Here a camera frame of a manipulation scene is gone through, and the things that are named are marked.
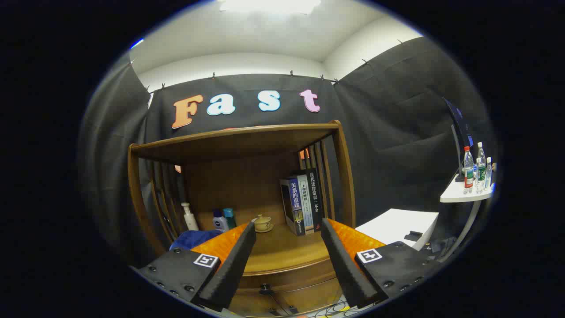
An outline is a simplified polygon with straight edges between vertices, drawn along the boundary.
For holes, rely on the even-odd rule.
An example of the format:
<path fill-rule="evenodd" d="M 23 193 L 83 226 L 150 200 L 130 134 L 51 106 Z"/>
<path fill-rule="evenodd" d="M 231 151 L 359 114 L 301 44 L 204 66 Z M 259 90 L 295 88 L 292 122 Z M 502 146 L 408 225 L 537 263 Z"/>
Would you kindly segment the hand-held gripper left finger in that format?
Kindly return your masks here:
<path fill-rule="evenodd" d="M 191 250 L 174 248 L 132 270 L 182 303 L 221 312 L 230 307 L 255 243 L 251 221 Z"/>

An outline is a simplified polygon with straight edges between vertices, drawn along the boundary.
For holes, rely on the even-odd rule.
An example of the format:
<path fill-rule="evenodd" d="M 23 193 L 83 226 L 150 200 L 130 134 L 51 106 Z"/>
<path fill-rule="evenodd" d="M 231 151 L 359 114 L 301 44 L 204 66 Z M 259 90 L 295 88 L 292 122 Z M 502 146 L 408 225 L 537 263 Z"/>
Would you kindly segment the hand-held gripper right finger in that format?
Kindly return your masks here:
<path fill-rule="evenodd" d="M 322 219 L 321 237 L 351 307 L 404 295 L 442 267 L 401 241 L 384 244 L 332 219 Z"/>

